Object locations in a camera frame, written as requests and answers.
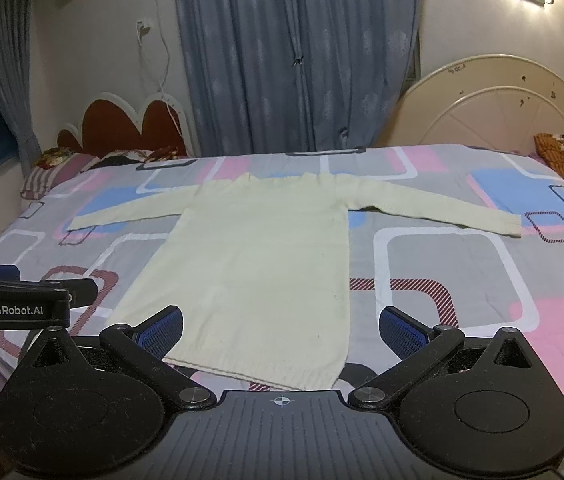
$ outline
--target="headboard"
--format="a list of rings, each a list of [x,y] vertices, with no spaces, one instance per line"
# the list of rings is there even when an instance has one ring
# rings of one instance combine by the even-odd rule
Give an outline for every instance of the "headboard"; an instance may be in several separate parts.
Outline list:
[[[99,157],[117,150],[158,150],[166,146],[194,155],[182,106],[163,94],[150,96],[139,112],[115,94],[99,94],[86,108],[79,128],[72,124],[62,128],[57,145]]]
[[[564,134],[564,80],[528,59],[488,55],[409,89],[376,146],[454,143],[528,155],[538,133]]]

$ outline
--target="orange striped cloth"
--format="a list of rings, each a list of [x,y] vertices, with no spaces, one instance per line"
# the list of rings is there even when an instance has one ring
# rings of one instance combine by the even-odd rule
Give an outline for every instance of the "orange striped cloth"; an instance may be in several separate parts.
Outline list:
[[[564,179],[564,135],[537,134],[534,140],[538,155]]]

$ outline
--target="beige headboard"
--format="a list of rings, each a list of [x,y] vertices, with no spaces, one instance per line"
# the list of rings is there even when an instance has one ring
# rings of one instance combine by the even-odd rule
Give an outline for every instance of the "beige headboard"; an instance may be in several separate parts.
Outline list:
[[[526,155],[541,132],[564,134],[564,81],[521,57],[476,56],[413,86],[376,146],[456,143]]]

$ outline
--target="curtain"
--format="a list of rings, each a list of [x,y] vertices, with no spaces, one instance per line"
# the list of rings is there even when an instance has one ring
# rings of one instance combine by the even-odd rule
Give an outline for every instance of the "curtain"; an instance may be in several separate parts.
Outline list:
[[[203,155],[367,147],[400,96],[420,0],[176,0]]]
[[[31,0],[0,0],[0,113],[18,142],[22,172],[40,157],[31,127],[28,30]]]

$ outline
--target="bed sheet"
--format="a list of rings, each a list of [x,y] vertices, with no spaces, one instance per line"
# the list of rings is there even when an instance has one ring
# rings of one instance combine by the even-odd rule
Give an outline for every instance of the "bed sheet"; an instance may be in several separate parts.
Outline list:
[[[245,172],[260,178],[351,173],[522,215],[523,237],[513,239],[423,219],[350,213],[350,347],[334,385],[345,397],[399,361],[379,336],[379,313],[387,305],[429,326],[442,322],[471,336],[492,336],[500,326],[515,326],[564,393],[564,181],[524,156],[439,145],[91,170],[32,203],[6,229],[0,236],[0,264],[16,264],[23,280],[96,280],[96,302],[73,311],[70,328],[72,335],[95,335],[178,217],[67,232],[71,220],[174,187],[235,179]],[[3,375],[16,365],[25,335],[0,332]],[[182,371],[216,395],[225,389],[269,389]]]

